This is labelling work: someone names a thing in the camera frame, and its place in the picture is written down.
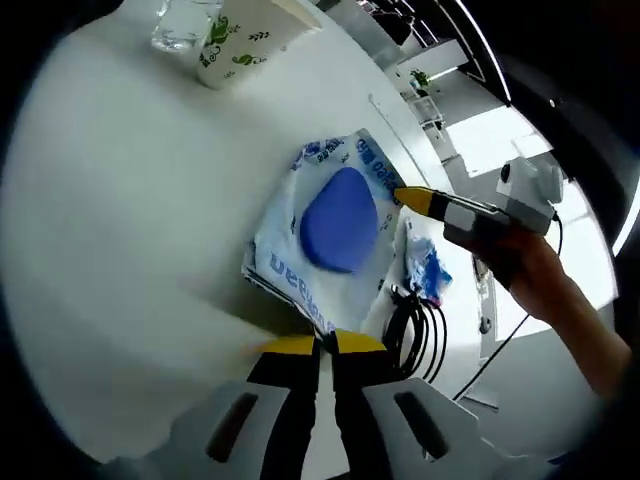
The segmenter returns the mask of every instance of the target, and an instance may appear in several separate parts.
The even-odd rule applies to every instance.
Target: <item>yellow tip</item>
[[[424,187],[403,187],[396,188],[393,195],[414,212],[429,216],[433,190]]]
[[[288,355],[311,355],[313,352],[312,335],[282,337],[261,345],[258,351],[263,353],[282,353]]]
[[[338,353],[365,353],[385,351],[385,346],[364,333],[337,329]]]

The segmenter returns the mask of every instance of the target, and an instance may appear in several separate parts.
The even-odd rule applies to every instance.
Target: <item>white wall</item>
[[[353,38],[382,70],[405,57],[400,46],[355,0],[343,0],[326,14]]]
[[[401,73],[409,73],[417,68],[433,76],[465,63],[467,63],[467,56],[460,48],[458,41],[452,39],[420,51],[417,55],[400,63],[398,70]]]
[[[425,130],[424,133],[431,142],[431,145],[433,145],[441,162],[457,154],[446,129],[438,130],[437,128],[430,128]]]
[[[444,117],[446,126],[454,125],[503,103],[464,73],[455,71],[434,80],[429,93]]]
[[[406,58],[413,57],[424,50],[424,47],[420,44],[416,36],[412,33],[409,38],[400,46],[400,49],[406,55]]]

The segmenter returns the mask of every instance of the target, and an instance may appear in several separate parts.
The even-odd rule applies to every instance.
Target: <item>hand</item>
[[[511,279],[510,293],[531,316],[550,325],[571,318],[576,310],[589,307],[576,283],[567,276],[556,252],[544,238],[513,229],[499,247],[519,253],[521,269]]]

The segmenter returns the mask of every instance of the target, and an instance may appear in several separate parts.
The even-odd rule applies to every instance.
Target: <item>blue sponge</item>
[[[378,212],[362,174],[342,168],[311,202],[300,221],[300,243],[311,263],[355,272],[373,250]]]

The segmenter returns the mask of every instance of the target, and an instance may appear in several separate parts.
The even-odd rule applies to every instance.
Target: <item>person's arm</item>
[[[532,316],[551,325],[591,388],[611,398],[631,361],[631,349],[602,324],[598,312],[566,275],[560,259],[542,237],[518,231],[502,243],[521,254],[522,271],[511,281],[514,299]]]

